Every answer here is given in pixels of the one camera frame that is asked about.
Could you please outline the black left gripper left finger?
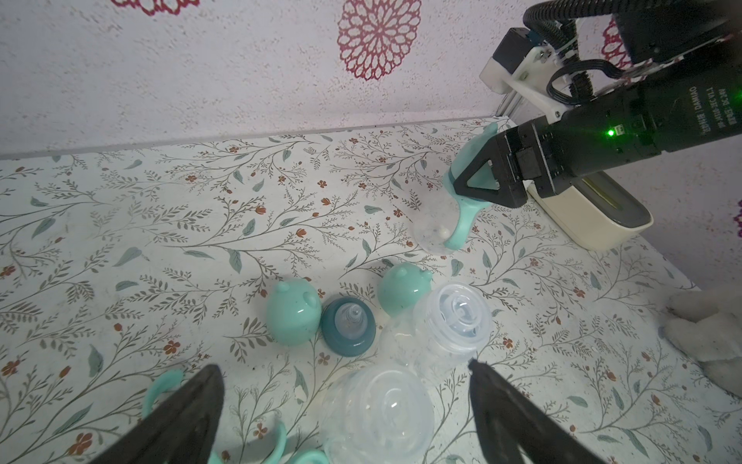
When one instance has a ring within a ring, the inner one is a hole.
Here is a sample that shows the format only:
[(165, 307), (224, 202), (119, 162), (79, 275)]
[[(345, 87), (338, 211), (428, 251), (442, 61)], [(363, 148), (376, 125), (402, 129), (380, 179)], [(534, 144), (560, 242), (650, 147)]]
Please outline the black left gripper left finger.
[(180, 369), (162, 373), (145, 392), (142, 421), (92, 459), (94, 463), (210, 463), (224, 402), (217, 365), (189, 381)]

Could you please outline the teal nipple collar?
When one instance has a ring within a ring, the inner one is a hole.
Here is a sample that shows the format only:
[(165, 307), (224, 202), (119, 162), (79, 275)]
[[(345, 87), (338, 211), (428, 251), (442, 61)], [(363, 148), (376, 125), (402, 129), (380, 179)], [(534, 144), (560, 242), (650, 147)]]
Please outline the teal nipple collar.
[(376, 321), (371, 308), (360, 299), (340, 297), (323, 311), (320, 329), (332, 352), (341, 357), (363, 355), (373, 345)]

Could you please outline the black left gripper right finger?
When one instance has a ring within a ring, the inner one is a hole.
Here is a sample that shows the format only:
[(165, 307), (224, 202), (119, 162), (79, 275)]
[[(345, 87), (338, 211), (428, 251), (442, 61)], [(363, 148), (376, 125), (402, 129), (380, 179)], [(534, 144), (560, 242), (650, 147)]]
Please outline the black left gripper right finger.
[(472, 359), (470, 400), (487, 463), (600, 463), (490, 365)]

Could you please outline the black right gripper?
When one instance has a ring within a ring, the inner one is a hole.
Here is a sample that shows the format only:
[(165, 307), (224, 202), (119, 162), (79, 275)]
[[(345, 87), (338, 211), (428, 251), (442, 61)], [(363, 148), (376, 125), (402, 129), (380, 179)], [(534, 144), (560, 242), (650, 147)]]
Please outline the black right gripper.
[[(674, 65), (516, 129), (486, 129), (451, 165), (454, 191), (517, 209), (524, 180), (554, 196), (576, 179), (741, 133), (741, 39), (697, 49)], [(521, 171), (515, 153), (521, 149)]]

